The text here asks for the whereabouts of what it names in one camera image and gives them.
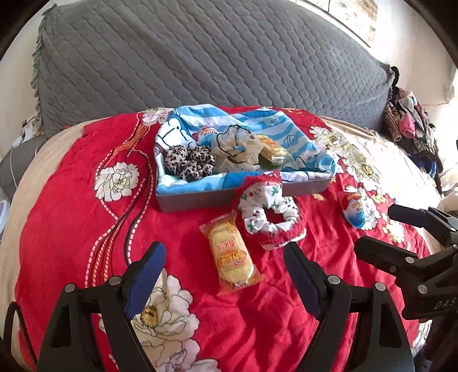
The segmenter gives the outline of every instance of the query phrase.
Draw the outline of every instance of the snack package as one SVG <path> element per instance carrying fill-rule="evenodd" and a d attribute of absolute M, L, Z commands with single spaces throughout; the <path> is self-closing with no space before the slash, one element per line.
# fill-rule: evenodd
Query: snack package
<path fill-rule="evenodd" d="M 364 211 L 365 199 L 357 192 L 341 191 L 338 193 L 343 215 L 348 222 L 357 229 L 361 229 L 366 223 Z"/>
<path fill-rule="evenodd" d="M 273 165 L 283 165 L 286 162 L 286 159 L 290 157 L 288 151 L 286 151 L 270 137 L 264 134 L 256 134 L 256 137 L 261 141 L 263 145 L 261 156 L 267 159 Z"/>
<path fill-rule="evenodd" d="M 200 227 L 210 242 L 221 293 L 232 293 L 262 280 L 235 225 L 236 216 L 233 211 Z"/>
<path fill-rule="evenodd" d="M 215 128 L 210 126 L 205 126 L 199 130 L 199 132 L 194 133 L 192 138 L 197 142 L 199 145 L 209 146 L 212 145 L 212 139 L 218 134 Z"/>

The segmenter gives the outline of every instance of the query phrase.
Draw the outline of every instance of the gray tray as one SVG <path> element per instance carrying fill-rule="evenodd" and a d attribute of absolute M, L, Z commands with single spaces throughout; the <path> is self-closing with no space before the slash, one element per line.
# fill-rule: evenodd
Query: gray tray
<path fill-rule="evenodd" d="M 294 197 L 317 194 L 326 190 L 331 179 L 283 183 L 283 195 Z M 186 194 L 158 195 L 156 198 L 162 212 L 178 212 L 189 209 L 221 207 L 230 204 L 235 189 L 189 192 Z"/>

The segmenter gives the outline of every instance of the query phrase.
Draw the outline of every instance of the kinder egg wrapper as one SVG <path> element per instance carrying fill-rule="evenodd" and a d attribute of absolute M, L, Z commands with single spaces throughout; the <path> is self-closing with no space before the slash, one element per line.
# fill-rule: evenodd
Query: kinder egg wrapper
<path fill-rule="evenodd" d="M 218 134 L 215 128 L 204 127 L 197 133 L 197 143 L 199 145 L 212 146 L 212 138 Z"/>
<path fill-rule="evenodd" d="M 361 229 L 366 222 L 365 198 L 357 192 L 341 191 L 338 193 L 343 215 L 348 222 L 357 229 Z"/>

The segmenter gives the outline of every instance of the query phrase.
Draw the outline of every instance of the gray quilted headboard cover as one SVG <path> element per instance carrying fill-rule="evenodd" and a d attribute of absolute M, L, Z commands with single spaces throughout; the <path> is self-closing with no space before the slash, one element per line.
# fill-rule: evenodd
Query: gray quilted headboard cover
<path fill-rule="evenodd" d="M 394 79 L 287 0 L 84 0 L 48 10 L 32 86 L 47 136 L 151 107 L 299 108 L 378 129 Z"/>

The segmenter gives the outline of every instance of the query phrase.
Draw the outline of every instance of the white flower print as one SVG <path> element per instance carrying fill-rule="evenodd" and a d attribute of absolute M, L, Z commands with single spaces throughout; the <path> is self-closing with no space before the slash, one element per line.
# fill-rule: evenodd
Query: white flower print
<path fill-rule="evenodd" d="M 412 347 L 410 348 L 412 356 L 416 356 L 423 348 L 423 346 L 425 346 L 426 339 L 428 338 L 428 334 L 431 329 L 431 325 L 432 320 L 428 320 L 425 323 L 420 323 L 417 338 L 414 340 Z"/>
<path fill-rule="evenodd" d="M 214 359 L 203 359 L 196 361 L 200 351 L 199 344 L 193 339 L 183 342 L 183 348 L 170 356 L 168 362 L 157 368 L 158 372 L 221 372 L 218 369 L 218 362 Z"/>
<path fill-rule="evenodd" d="M 340 133 L 330 131 L 327 128 L 313 126 L 310 128 L 310 133 L 314 135 L 315 139 L 323 142 L 329 150 L 334 151 L 340 157 L 344 157 L 344 151 L 353 146 Z"/>
<path fill-rule="evenodd" d="M 114 167 L 104 168 L 95 178 L 95 196 L 106 202 L 130 196 L 132 189 L 135 189 L 138 184 L 139 175 L 138 168 L 134 164 L 117 163 Z"/>
<path fill-rule="evenodd" d="M 388 234 L 393 243 L 402 243 L 405 239 L 404 227 L 394 220 L 390 220 L 383 228 L 383 232 Z"/>
<path fill-rule="evenodd" d="M 192 337 L 199 320 L 189 313 L 192 301 L 191 293 L 163 269 L 144 310 L 131 322 L 158 372 L 221 372 L 214 359 L 196 360 L 200 346 Z M 102 320 L 98 326 L 105 332 Z"/>
<path fill-rule="evenodd" d="M 362 230 L 372 230 L 377 226 L 377 220 L 380 219 L 382 216 L 380 215 L 380 212 L 377 210 L 377 206 L 374 203 L 374 201 L 367 197 L 366 191 L 362 188 L 356 188 L 354 186 L 347 186 L 345 188 L 346 191 L 348 192 L 357 192 L 360 194 L 364 201 L 364 214 L 366 215 L 366 222 L 364 223 L 363 227 L 361 227 Z"/>
<path fill-rule="evenodd" d="M 199 327 L 195 314 L 189 313 L 191 303 L 191 293 L 182 290 L 178 279 L 163 269 L 145 309 L 132 320 L 154 366 L 168 362 L 173 354 L 180 352 L 183 342 L 192 338 Z"/>
<path fill-rule="evenodd" d="M 155 109 L 149 109 L 143 112 L 143 124 L 151 126 L 159 123 L 162 125 L 167 121 L 167 117 L 174 109 L 166 109 L 164 107 L 158 107 Z"/>
<path fill-rule="evenodd" d="M 358 149 L 345 151 L 343 163 L 347 166 L 346 171 L 353 176 L 357 183 L 362 183 L 367 191 L 377 190 L 378 193 L 384 194 L 380 190 L 380 176 L 368 164 L 366 156 Z"/>
<path fill-rule="evenodd" d="M 330 151 L 342 158 L 343 163 L 347 166 L 347 173 L 353 176 L 357 183 L 362 183 L 367 191 L 377 190 L 379 194 L 385 195 L 380 185 L 379 174 L 369 165 L 366 156 L 355 145 L 340 133 L 327 128 L 313 126 L 310 133 L 317 141 L 324 143 Z"/>
<path fill-rule="evenodd" d="M 376 194 L 371 196 L 372 200 L 375 201 L 377 204 L 383 204 L 387 202 L 387 198 L 383 194 Z"/>

